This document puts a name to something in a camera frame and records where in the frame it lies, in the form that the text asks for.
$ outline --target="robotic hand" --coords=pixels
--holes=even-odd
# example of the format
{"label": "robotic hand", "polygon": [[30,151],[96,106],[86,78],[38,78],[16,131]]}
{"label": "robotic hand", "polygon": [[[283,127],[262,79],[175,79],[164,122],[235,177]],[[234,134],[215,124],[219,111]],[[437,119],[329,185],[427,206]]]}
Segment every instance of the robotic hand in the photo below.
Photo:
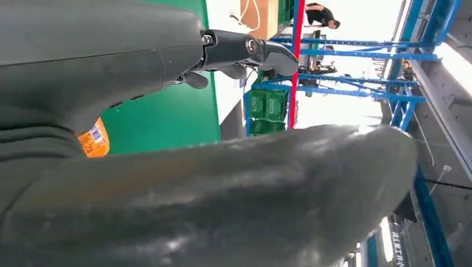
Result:
{"label": "robotic hand", "polygon": [[1,1],[0,33],[0,266],[330,267],[411,186],[415,145],[383,126],[87,159],[107,107],[298,62],[134,0]]}

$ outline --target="person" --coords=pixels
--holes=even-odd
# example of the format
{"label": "person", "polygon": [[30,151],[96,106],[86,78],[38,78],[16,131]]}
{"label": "person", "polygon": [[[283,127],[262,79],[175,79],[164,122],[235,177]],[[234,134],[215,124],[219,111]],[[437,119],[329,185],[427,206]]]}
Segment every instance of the person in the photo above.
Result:
{"label": "person", "polygon": [[[324,50],[334,51],[335,48],[332,45],[327,45],[327,46],[324,47]],[[313,61],[314,64],[310,65],[310,69],[311,70],[318,70],[318,68],[319,68],[319,66],[321,66],[321,62],[323,61],[324,58],[325,58],[324,55],[318,55],[316,57],[316,60]]]}
{"label": "person", "polygon": [[319,22],[319,27],[328,27],[330,29],[337,29],[341,23],[335,20],[333,12],[327,7],[324,7],[318,3],[311,3],[305,6],[305,12],[308,17],[308,23],[312,26],[314,22]]}

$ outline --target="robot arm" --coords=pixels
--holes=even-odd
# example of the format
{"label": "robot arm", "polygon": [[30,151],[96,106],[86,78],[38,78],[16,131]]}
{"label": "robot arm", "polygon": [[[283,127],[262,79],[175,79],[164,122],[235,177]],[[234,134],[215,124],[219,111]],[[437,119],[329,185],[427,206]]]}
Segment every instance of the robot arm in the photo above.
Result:
{"label": "robot arm", "polygon": [[[41,123],[76,134],[123,101],[176,82],[204,86],[195,71],[238,78],[241,65],[283,75],[298,67],[279,44],[206,31],[189,11],[136,0],[2,1],[0,32],[0,108],[40,112]],[[38,124],[26,120],[0,125]]]}

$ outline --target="green plastic bin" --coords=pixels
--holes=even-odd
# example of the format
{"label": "green plastic bin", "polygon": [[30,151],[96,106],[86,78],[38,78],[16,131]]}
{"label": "green plastic bin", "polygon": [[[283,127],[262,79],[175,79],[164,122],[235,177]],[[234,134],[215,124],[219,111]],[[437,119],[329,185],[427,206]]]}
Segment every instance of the green plastic bin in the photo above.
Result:
{"label": "green plastic bin", "polygon": [[272,132],[285,131],[284,122],[273,122],[265,120],[255,120],[251,124],[249,134],[251,136],[266,135]]}
{"label": "green plastic bin", "polygon": [[252,118],[265,118],[266,91],[252,89],[250,91],[250,116]]}
{"label": "green plastic bin", "polygon": [[287,115],[288,92],[267,90],[265,95],[265,119],[283,122]]}

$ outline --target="green panel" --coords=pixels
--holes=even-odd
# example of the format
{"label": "green panel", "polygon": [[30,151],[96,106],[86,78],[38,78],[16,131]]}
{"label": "green panel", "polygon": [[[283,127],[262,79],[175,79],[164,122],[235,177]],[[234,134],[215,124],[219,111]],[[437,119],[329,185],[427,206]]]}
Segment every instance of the green panel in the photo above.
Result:
{"label": "green panel", "polygon": [[[205,0],[149,0],[182,7],[208,25]],[[103,115],[110,138],[110,154],[155,151],[220,140],[212,73],[210,85],[196,90],[188,85],[162,91],[107,110]]]}

